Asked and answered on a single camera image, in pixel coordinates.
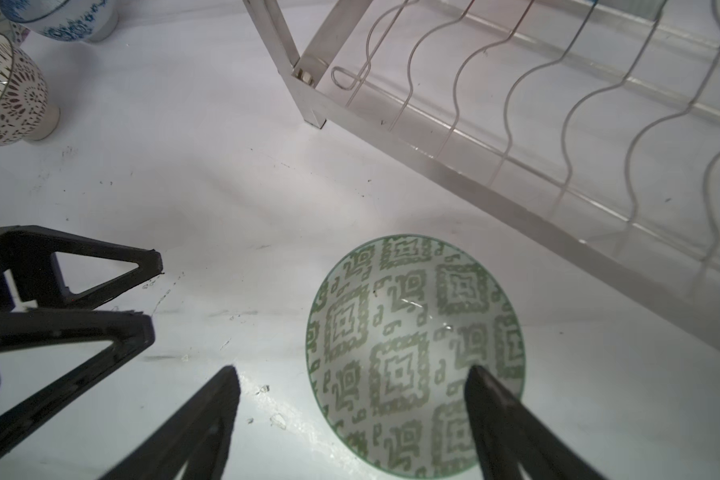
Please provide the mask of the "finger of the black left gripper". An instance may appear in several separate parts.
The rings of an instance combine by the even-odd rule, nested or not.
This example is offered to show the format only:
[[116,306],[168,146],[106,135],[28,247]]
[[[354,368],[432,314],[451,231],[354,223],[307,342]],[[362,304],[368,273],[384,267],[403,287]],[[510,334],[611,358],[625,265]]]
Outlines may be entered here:
[[[132,263],[136,267],[81,293],[66,285],[59,253]],[[22,299],[41,308],[93,310],[163,272],[160,253],[40,226],[0,228],[0,311],[14,307],[4,273],[9,271]]]
[[0,312],[0,459],[154,341],[141,312]]

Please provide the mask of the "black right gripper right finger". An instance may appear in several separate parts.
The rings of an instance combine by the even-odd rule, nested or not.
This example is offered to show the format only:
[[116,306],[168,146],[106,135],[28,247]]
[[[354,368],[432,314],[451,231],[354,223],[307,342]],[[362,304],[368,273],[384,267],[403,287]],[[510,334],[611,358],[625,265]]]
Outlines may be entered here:
[[600,479],[486,368],[470,368],[464,399],[485,479]]

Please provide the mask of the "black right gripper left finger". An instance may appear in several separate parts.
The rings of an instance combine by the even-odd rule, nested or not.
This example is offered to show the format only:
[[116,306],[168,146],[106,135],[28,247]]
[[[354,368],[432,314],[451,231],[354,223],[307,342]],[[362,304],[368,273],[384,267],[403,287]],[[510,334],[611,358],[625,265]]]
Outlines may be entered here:
[[106,479],[220,479],[228,460],[241,388],[221,368]]

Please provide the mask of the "green geometric pattern bowl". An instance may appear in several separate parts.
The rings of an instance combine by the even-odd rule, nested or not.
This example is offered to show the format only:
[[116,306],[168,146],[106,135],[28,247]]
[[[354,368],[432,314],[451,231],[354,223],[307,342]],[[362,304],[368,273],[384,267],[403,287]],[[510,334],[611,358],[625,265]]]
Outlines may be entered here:
[[345,255],[312,303],[306,364],[339,440],[401,478],[473,468],[464,386],[474,365],[515,396],[526,378],[521,325],[498,281],[436,238],[389,235]]

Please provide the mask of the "stainless steel dish rack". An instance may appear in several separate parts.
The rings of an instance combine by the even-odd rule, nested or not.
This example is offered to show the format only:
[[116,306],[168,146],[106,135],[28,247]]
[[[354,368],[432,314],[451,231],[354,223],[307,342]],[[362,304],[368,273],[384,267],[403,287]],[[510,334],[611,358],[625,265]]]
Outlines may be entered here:
[[335,1],[304,48],[334,122],[720,351],[720,1]]

